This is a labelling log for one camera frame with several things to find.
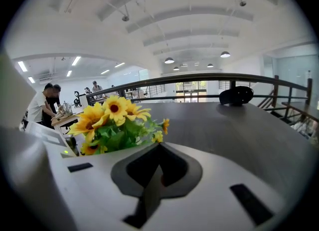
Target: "ceiling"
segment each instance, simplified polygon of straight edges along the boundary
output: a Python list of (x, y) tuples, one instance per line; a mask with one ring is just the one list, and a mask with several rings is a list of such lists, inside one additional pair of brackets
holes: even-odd
[[(243, 1), (246, 3), (245, 6), (240, 5)], [(90, 46), (93, 52), (98, 52), (100, 49), (97, 49), (97, 44), (94, 43), (98, 41), (99, 48), (105, 46), (104, 56), (97, 54), (101, 58), (82, 58), (73, 68), (72, 76), (100, 75), (103, 70), (111, 69), (116, 62), (122, 61), (127, 64), (131, 61), (132, 65), (148, 69), (155, 67), (155, 63), (158, 62), (159, 66), (156, 67), (160, 68), (162, 73), (167, 73), (174, 66), (182, 64), (187, 64), (183, 71), (207, 69), (208, 63), (214, 64), (213, 69), (220, 69), (224, 61), (220, 58), (221, 52), (229, 51), (232, 54), (232, 47), (245, 40), (245, 32), (252, 30), (258, 21), (278, 10), (287, 1), (29, 0), (21, 13), (30, 21), (35, 17), (52, 21), (41, 27), (43, 31), (47, 27), (52, 28), (52, 33), (46, 32), (46, 37), (54, 38), (54, 30), (58, 30), (58, 27), (55, 29), (53, 25), (54, 21), (67, 22), (67, 28), (77, 25), (83, 28), (85, 24), (90, 25), (90, 29), (83, 29), (81, 36), (77, 34), (78, 30), (74, 29), (74, 35), (69, 33), (70, 37), (73, 36), (72, 40), (68, 39), (63, 45), (61, 41), (65, 37), (61, 36), (62, 39), (55, 39), (54, 44), (39, 47), (43, 50), (61, 44), (58, 49), (59, 55), (50, 50), (43, 50), (41, 53), (48, 52), (48, 57), (36, 57), (30, 61), (29, 48), (36, 48), (36, 44), (33, 44), (34, 46), (24, 49), (23, 53), (17, 54), (14, 60), (26, 60), (26, 66), (30, 66), (30, 72), (35, 78), (40, 78), (43, 74), (63, 77), (69, 70), (72, 59), (78, 53), (85, 52), (84, 47), (79, 45)], [(129, 20), (123, 21), (124, 16), (128, 16)], [(89, 36), (92, 32), (98, 33), (98, 36)], [(118, 35), (128, 41), (117, 40), (115, 36)], [(116, 46), (120, 48), (122, 44), (122, 49), (113, 54)], [(62, 61), (61, 53), (66, 53), (69, 57)], [(115, 61), (110, 61), (105, 56), (112, 57), (110, 59)], [(164, 64), (167, 57), (172, 57), (175, 63), (168, 66)]]

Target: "flower arrangement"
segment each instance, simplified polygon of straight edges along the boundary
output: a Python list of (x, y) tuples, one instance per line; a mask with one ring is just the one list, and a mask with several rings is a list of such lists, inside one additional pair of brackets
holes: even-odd
[(110, 96), (103, 105), (87, 106), (80, 120), (70, 126), (69, 134), (85, 135), (82, 155), (104, 154), (121, 149), (132, 148), (152, 142), (162, 142), (167, 134), (169, 119), (161, 123), (151, 119), (151, 109), (140, 109), (124, 97)]

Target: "black shirt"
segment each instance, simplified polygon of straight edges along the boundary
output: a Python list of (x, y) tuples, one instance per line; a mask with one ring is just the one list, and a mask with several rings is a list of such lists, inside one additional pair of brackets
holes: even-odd
[(50, 105), (51, 109), (52, 109), (52, 112), (56, 114), (56, 111), (55, 111), (55, 107), (54, 107), (54, 104), (60, 104), (60, 99), (59, 97), (58, 98), (46, 98), (46, 101), (47, 103)]

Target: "table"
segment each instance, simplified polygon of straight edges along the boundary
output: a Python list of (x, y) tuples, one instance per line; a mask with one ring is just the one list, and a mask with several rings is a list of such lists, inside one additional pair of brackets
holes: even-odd
[(318, 151), (289, 125), (251, 105), (217, 102), (142, 103), (152, 119), (170, 119), (164, 141), (228, 158), (289, 196)]
[(304, 102), (282, 102), (282, 104), (287, 106), (288, 108), (300, 112), (301, 114), (316, 122), (319, 122), (319, 110), (310, 105), (307, 105)]
[(72, 122), (74, 120), (77, 120), (79, 117), (76, 116), (77, 114), (79, 113), (83, 113), (83, 108), (82, 107), (79, 107), (79, 108), (76, 108), (76, 109), (73, 109), (74, 113), (70, 116), (68, 115), (64, 115), (58, 119), (56, 118), (53, 118), (52, 119), (52, 122), (51, 122), (51, 126), (53, 126), (53, 128), (57, 131), (59, 131), (61, 134), (62, 133), (62, 130), (61, 130), (61, 126), (69, 123), (69, 122)]

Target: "white ceiling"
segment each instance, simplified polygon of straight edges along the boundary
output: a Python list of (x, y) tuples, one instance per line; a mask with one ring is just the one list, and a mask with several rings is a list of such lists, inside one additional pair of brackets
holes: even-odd
[[(247, 4), (240, 6), (241, 1)], [(7, 50), (14, 61), (26, 60), (35, 78), (44, 73), (63, 77), (79, 54), (93, 57), (82, 58), (72, 76), (100, 75), (116, 62), (161, 73), (186, 63), (183, 70), (207, 69), (208, 63), (220, 69), (222, 51), (232, 54), (234, 49), (239, 56), (238, 49), (240, 55), (246, 54), (241, 47), (245, 42), (251, 49), (252, 42), (270, 44), (262, 35), (253, 37), (261, 33), (256, 26), (287, 3), (291, 4), (289, 0), (28, 0), (10, 30)], [(130, 17), (127, 22), (122, 21), (125, 14)], [(67, 60), (61, 61), (63, 55)], [(165, 65), (167, 57), (175, 63)], [(196, 62), (200, 65), (193, 68)]]

